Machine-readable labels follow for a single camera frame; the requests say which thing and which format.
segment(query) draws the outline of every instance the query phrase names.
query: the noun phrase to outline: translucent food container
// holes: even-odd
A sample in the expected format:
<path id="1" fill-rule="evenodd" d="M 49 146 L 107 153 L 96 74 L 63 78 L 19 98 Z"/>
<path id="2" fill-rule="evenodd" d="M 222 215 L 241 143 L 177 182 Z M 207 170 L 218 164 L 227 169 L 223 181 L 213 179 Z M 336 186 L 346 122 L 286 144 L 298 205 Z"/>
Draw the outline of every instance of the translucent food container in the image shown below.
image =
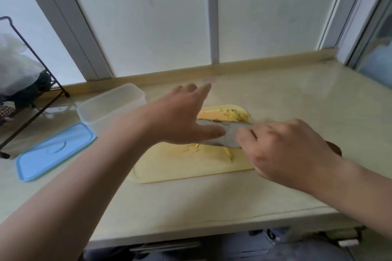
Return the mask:
<path id="1" fill-rule="evenodd" d="M 80 120 L 99 136 L 116 117 L 144 104 L 144 92 L 134 84 L 125 84 L 82 102 L 76 110 Z"/>

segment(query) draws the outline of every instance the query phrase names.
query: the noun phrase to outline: frosted window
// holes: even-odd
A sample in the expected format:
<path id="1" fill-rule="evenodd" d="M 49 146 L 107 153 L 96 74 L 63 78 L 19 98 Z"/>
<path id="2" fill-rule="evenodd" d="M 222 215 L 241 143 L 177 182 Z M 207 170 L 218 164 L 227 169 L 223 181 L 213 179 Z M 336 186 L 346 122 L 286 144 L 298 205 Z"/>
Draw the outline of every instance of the frosted window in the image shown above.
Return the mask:
<path id="1" fill-rule="evenodd" d="M 115 76 L 210 64 L 207 0 L 78 0 Z"/>
<path id="2" fill-rule="evenodd" d="M 61 84 L 86 81 L 35 0 L 0 0 L 0 4 L 0 16 L 12 18 L 17 30 Z M 7 20 L 0 22 L 0 32 L 17 36 Z M 36 60 L 29 50 L 25 55 Z"/>
<path id="3" fill-rule="evenodd" d="M 218 0 L 221 62 L 317 48 L 335 0 Z"/>

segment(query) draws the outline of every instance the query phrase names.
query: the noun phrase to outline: rubber foot of rack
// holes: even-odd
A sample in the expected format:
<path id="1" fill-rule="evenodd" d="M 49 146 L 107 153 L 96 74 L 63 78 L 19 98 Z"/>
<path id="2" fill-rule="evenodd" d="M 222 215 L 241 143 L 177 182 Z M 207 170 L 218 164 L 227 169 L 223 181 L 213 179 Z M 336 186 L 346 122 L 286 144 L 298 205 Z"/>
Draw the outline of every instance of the rubber foot of rack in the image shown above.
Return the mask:
<path id="1" fill-rule="evenodd" d="M 0 152 L 0 158 L 9 159 L 9 157 L 11 157 L 10 154 Z"/>

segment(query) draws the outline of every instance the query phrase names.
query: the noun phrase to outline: blue lid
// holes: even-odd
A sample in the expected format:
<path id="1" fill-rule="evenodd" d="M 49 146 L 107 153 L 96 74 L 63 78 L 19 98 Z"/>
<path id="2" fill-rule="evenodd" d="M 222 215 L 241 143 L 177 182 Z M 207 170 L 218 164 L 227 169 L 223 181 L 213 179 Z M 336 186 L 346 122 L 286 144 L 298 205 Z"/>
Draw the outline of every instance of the blue lid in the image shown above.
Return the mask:
<path id="1" fill-rule="evenodd" d="M 84 149 L 95 138 L 83 123 L 72 125 L 17 157 L 15 164 L 19 179 L 32 181 L 39 178 Z"/>

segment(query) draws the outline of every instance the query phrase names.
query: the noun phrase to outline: wooden knife handle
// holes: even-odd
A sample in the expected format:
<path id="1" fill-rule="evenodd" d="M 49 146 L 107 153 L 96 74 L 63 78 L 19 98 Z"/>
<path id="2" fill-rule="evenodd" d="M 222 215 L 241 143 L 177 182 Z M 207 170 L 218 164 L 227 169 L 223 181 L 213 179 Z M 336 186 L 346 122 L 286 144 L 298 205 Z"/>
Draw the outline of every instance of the wooden knife handle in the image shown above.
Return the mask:
<path id="1" fill-rule="evenodd" d="M 342 155 L 342 150 L 337 145 L 335 145 L 334 143 L 328 142 L 328 141 L 325 141 L 325 142 L 327 145 L 329 145 L 331 150 L 333 150 L 336 154 L 338 154 L 339 156 Z"/>

